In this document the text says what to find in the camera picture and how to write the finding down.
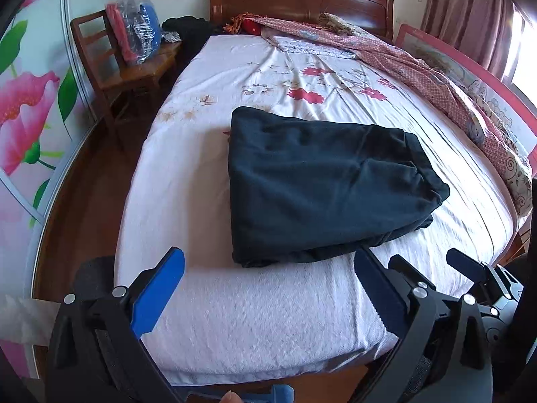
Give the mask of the person's left hand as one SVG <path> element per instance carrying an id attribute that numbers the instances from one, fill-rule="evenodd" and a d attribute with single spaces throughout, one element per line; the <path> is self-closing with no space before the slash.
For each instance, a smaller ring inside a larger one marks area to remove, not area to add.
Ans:
<path id="1" fill-rule="evenodd" d="M 228 391 L 221 399 L 219 403 L 243 403 L 242 398 L 233 391 Z"/>

